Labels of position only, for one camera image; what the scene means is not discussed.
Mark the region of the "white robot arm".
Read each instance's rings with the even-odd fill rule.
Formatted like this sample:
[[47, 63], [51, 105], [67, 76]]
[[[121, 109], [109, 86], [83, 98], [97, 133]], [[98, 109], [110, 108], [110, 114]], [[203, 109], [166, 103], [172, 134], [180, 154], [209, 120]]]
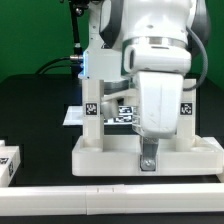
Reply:
[[192, 59], [209, 35], [205, 0], [90, 0], [76, 176], [214, 174], [218, 153], [192, 147], [198, 81]]

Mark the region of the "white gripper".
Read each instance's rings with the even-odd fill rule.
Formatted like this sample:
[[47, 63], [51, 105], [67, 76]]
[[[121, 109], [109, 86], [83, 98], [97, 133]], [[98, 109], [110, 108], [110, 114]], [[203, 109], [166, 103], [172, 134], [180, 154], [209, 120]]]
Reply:
[[138, 92], [134, 130], [141, 136], [140, 167], [142, 171], [156, 170], [158, 140], [172, 138], [177, 129], [182, 99], [181, 74], [144, 72], [135, 76]]

